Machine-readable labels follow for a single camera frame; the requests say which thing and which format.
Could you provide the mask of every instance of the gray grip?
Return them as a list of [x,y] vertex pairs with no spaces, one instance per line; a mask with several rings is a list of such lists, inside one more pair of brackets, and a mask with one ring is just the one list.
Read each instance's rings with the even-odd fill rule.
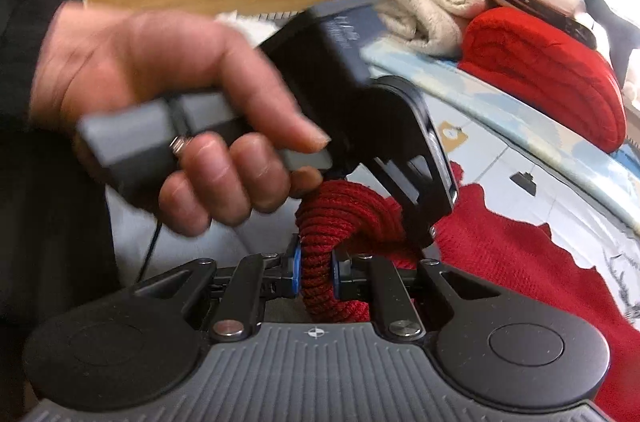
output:
[[[231,145],[252,131],[221,92],[182,94],[171,103],[158,99],[123,112],[82,117],[78,123],[78,133],[108,184],[125,198],[147,189],[158,190],[177,169],[170,147],[176,137],[215,131]],[[325,151],[313,155],[283,151],[281,155],[291,171],[304,165],[318,169],[332,166]]]
[[412,344],[370,323],[264,323],[253,338],[213,346],[191,378],[148,405],[81,413],[43,401],[26,422],[581,422],[610,421],[584,402],[546,414],[487,407],[449,386]]

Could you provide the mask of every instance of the red fabric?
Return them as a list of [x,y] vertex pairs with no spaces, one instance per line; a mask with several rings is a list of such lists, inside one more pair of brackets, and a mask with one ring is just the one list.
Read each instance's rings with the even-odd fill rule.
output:
[[552,25],[517,9],[491,9],[468,26],[462,58],[461,70],[540,110],[601,150],[616,151],[625,140],[625,109],[611,66]]
[[[458,179],[462,170],[454,165]],[[333,296],[330,253],[340,242],[353,253],[380,254],[397,267],[415,268],[416,248],[403,241],[396,202],[355,183],[325,182],[298,210],[302,243],[302,293],[318,322],[369,319],[367,304]],[[640,332],[620,315],[604,281],[578,268],[550,240],[548,225],[535,227],[492,213],[478,184],[460,189],[452,215],[436,226],[446,263],[571,312],[596,326],[611,349],[611,368],[596,403],[617,422],[640,420]]]

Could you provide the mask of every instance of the round black pad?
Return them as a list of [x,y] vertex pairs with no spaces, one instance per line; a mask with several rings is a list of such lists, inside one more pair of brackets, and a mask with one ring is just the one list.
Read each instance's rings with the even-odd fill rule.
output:
[[500,358],[520,366],[545,366],[562,355],[564,341],[546,326],[518,323],[498,328],[489,337]]
[[458,300],[438,334],[444,374],[481,401],[548,410],[592,399],[609,347],[586,321],[515,293]]
[[193,370],[200,338],[167,301],[132,297],[87,305],[38,328],[24,350],[39,396],[111,411],[149,402]]

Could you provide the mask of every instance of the bolt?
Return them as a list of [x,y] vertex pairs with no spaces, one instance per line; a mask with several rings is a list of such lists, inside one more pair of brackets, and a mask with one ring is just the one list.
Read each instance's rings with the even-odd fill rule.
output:
[[403,319],[401,321],[394,321],[391,323],[389,325],[389,332],[401,338],[409,338],[417,336],[422,332],[422,328],[414,321]]
[[235,319],[223,319],[216,322],[212,330],[220,337],[234,337],[244,331],[244,325]]

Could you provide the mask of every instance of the ribbed gray surface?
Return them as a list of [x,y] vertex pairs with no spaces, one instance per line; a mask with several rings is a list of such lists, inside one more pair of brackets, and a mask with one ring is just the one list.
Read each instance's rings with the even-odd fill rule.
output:
[[[309,335],[315,328],[324,330],[324,335]],[[88,414],[44,401],[25,420],[596,422],[606,418],[588,404],[536,416],[483,407],[448,386],[419,348],[385,341],[369,323],[265,323],[249,341],[214,346],[187,383],[147,406]]]

